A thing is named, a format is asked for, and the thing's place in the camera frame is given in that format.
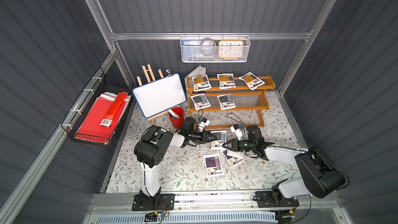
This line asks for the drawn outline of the dark blue coffee bag under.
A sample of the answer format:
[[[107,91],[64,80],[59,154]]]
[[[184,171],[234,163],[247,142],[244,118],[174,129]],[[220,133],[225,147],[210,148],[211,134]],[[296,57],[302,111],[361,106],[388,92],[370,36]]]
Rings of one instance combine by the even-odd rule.
[[[195,110],[197,111],[211,107],[211,104],[207,99],[205,93],[195,94],[193,96],[190,96],[190,98],[193,101]]]

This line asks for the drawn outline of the dark blue coffee bag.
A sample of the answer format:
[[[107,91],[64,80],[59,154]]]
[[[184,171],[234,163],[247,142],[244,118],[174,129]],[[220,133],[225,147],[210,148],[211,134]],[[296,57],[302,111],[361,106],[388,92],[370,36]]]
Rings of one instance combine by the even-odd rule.
[[[232,94],[218,95],[217,99],[219,101],[221,110],[230,110],[236,108],[236,105],[232,98]]]

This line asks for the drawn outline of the yellow coffee bag top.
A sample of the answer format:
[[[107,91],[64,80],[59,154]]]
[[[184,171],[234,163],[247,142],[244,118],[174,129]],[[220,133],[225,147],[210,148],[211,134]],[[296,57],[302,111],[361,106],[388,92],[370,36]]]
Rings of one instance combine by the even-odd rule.
[[[211,84],[208,80],[207,75],[193,77],[192,82],[193,82],[193,89],[195,92],[206,91],[208,89],[211,89]]]

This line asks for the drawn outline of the yellow coffee bag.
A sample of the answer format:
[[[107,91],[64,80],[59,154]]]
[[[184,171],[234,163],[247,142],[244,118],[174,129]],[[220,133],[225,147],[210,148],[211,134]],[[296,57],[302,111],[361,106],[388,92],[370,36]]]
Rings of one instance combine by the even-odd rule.
[[[256,90],[258,87],[263,86],[265,84],[263,80],[254,75],[252,72],[248,72],[245,75],[239,77],[238,79],[244,81],[250,90]]]
[[[193,77],[192,82],[193,82],[193,89],[195,92],[206,91],[208,89],[211,89],[211,84],[208,80],[207,75]]]
[[[217,74],[220,90],[236,88],[234,75],[230,74]]]

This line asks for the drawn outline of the yellow coffee bag front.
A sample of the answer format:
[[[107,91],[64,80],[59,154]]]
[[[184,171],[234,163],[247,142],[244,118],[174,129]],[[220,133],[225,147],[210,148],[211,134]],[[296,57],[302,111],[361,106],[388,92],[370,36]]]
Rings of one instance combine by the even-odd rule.
[[[254,75],[252,72],[248,72],[245,75],[239,77],[238,79],[244,81],[250,90],[256,90],[258,87],[263,86],[265,84],[263,80]]]

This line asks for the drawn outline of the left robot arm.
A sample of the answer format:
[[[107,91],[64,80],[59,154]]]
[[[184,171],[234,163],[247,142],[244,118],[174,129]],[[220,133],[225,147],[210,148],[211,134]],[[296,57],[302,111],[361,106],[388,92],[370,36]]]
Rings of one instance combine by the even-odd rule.
[[[181,128],[170,131],[157,125],[147,128],[134,148],[134,154],[142,169],[143,185],[139,196],[152,205],[160,200],[161,186],[159,184],[159,168],[169,147],[184,148],[210,143],[216,140],[205,128],[210,121],[202,118],[200,123],[192,117],[187,117]]]

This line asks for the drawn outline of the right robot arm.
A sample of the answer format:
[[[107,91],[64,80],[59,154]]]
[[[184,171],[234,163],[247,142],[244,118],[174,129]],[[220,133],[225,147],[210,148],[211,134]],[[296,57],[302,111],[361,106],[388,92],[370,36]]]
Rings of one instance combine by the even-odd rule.
[[[224,143],[223,148],[233,152],[250,151],[266,161],[277,161],[298,168],[299,177],[285,179],[272,187],[274,203],[298,196],[315,196],[319,199],[349,185],[348,176],[338,168],[320,147],[293,149],[267,142],[258,126],[246,128],[248,139],[242,139],[238,125],[231,127],[236,138]]]

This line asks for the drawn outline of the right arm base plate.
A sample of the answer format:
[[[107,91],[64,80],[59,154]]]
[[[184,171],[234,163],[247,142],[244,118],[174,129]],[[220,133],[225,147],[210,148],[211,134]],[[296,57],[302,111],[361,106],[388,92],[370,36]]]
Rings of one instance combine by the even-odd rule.
[[[257,202],[259,208],[265,207],[292,207],[300,206],[297,198],[285,198],[276,191],[256,191],[253,200]]]

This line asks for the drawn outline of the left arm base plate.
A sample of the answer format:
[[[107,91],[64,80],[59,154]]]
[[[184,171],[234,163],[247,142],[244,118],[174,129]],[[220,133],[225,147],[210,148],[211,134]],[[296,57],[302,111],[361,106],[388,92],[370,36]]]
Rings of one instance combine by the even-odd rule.
[[[132,211],[162,211],[173,210],[175,194],[157,193],[154,197],[147,196],[143,192],[134,196]]]

